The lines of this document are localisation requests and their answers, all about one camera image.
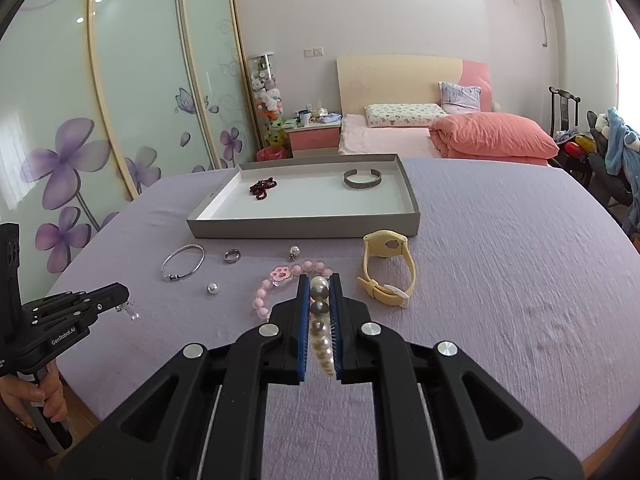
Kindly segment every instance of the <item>flower stem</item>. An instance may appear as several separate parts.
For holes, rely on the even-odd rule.
[[[82,198],[82,195],[80,194],[79,191],[78,191],[78,194],[76,195],[76,198],[78,199],[78,203],[80,204],[80,207],[82,208],[82,211],[84,212],[86,217],[89,219],[89,222],[91,222],[91,225],[94,227],[95,231],[99,232],[100,231],[100,225],[96,221],[96,219],[95,219],[94,215],[91,213],[91,211],[89,211],[89,206],[86,204],[86,202],[84,201],[84,198]]]

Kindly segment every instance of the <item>pillow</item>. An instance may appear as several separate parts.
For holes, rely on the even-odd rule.
[[[460,86],[453,83],[441,82],[440,104],[447,114],[468,114],[480,111],[479,86]]]
[[[428,128],[436,119],[447,116],[445,111],[436,104],[368,105],[366,113],[369,128],[390,126]]]
[[[468,155],[552,158],[558,146],[537,123],[511,114],[450,115],[431,125],[449,149]]]

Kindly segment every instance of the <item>frosted glass panel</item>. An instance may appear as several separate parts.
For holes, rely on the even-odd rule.
[[[257,143],[247,108],[244,75],[230,0],[186,0],[189,35],[213,140],[222,168],[255,160]]]
[[[86,0],[25,0],[0,41],[0,222],[20,225],[23,303],[46,295],[129,197],[95,99],[85,14]]]
[[[208,169],[175,0],[100,0],[95,12],[106,105],[138,191],[161,176]]]

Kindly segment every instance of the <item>pink drawer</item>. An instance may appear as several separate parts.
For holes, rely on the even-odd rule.
[[[317,130],[289,131],[292,150],[316,150],[337,148],[340,145],[340,128],[318,128]]]

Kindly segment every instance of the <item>silver bangle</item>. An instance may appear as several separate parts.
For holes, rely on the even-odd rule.
[[[349,177],[356,173],[358,173],[358,170],[349,170],[344,172],[344,183],[349,187],[353,187],[353,189],[369,189],[370,187],[376,187],[380,182],[382,182],[382,173],[378,170],[371,170],[371,174],[377,178],[375,180],[369,180],[368,182],[354,182],[353,180],[350,180]]]
[[[225,261],[228,264],[234,264],[240,259],[240,251],[238,249],[231,249],[225,253]]]
[[[196,268],[193,269],[191,272],[187,272],[186,274],[183,275],[178,275],[178,274],[165,274],[164,273],[164,266],[166,265],[166,263],[173,258],[176,254],[181,253],[182,251],[186,251],[187,249],[200,249],[202,251],[202,257],[200,259],[200,261],[198,262],[198,264],[196,265]],[[162,263],[162,267],[160,267],[160,272],[162,272],[162,277],[166,278],[168,280],[181,280],[183,278],[186,278],[187,276],[191,276],[196,270],[198,270],[200,268],[200,266],[202,265],[204,261],[204,247],[198,244],[189,244],[189,245],[185,245],[184,247],[181,247],[178,250],[175,250],[173,253],[169,254],[169,256],[167,256],[167,259]]]

